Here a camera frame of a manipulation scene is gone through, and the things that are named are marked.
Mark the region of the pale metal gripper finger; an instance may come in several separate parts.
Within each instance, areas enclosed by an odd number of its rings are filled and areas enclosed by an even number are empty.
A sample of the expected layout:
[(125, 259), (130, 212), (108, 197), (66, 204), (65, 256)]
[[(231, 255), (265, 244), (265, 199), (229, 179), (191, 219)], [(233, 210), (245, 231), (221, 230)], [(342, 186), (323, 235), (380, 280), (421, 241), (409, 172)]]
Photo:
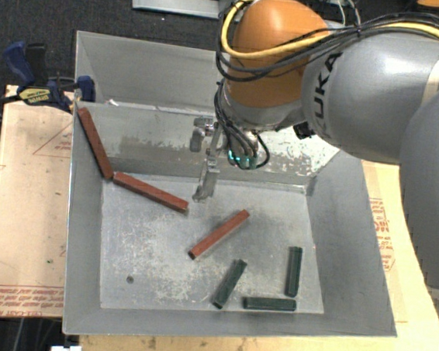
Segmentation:
[(216, 181), (220, 174), (220, 169), (217, 167), (217, 159), (211, 159), (209, 161), (209, 171), (206, 186), (207, 197), (212, 197), (215, 191)]
[(204, 159), (204, 164), (202, 165), (202, 170), (199, 178), (199, 184), (197, 185), (195, 193), (192, 196), (195, 202), (199, 202), (207, 198), (212, 164), (213, 160), (210, 157)]

